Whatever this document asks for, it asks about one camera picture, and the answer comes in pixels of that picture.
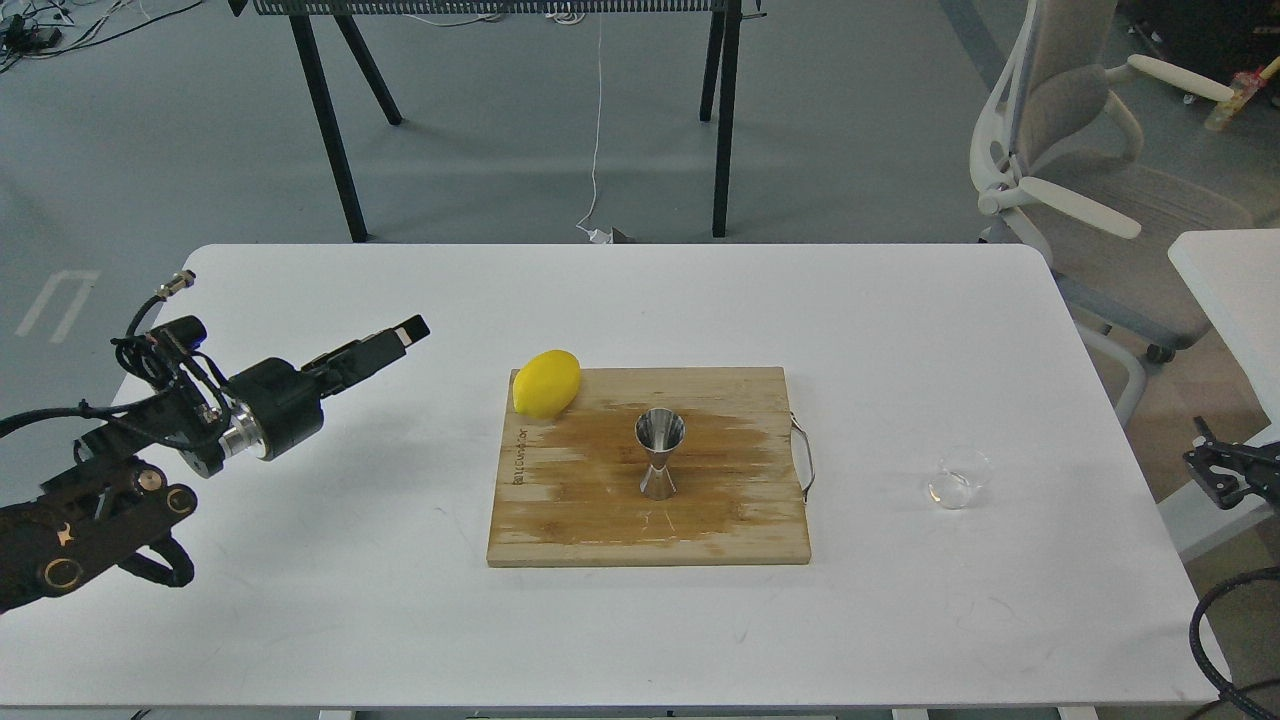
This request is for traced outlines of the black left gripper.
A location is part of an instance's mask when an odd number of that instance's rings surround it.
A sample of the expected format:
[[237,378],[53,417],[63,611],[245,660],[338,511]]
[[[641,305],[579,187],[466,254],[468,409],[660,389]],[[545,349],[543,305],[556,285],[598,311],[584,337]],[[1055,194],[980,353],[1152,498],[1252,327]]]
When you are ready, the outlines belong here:
[[269,357],[232,377],[230,425],[219,439],[225,457],[256,448],[261,460],[292,450],[324,424],[321,401],[399,360],[431,329],[421,315],[315,357],[301,368]]

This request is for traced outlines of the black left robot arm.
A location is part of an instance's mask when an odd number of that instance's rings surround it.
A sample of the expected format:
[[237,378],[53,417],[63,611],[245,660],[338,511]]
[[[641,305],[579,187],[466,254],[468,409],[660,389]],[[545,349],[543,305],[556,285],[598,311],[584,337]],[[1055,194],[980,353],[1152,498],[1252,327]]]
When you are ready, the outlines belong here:
[[195,565],[172,530],[195,512],[197,495],[169,482],[141,452],[154,445],[175,450],[202,478],[247,450],[270,461],[320,430],[325,398],[372,377],[430,333],[415,315],[302,366],[269,357],[225,375],[200,348],[207,332],[198,318],[140,328],[152,307],[193,283],[193,272],[177,273],[113,341],[118,364],[150,386],[147,398],[3,420],[4,434],[67,416],[99,420],[74,442],[69,469],[42,483],[37,498],[3,510],[4,611],[69,594],[111,568],[165,587],[189,584]]

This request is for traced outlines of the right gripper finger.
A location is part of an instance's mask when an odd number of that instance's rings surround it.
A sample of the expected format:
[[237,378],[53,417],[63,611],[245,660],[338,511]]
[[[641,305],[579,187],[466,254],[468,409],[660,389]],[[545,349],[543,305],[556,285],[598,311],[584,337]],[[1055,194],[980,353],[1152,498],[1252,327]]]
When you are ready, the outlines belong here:
[[1190,478],[1222,510],[1234,509],[1244,497],[1261,497],[1279,510],[1279,442],[1233,443],[1219,439],[1202,416],[1194,416],[1198,433],[1193,450],[1181,460]]

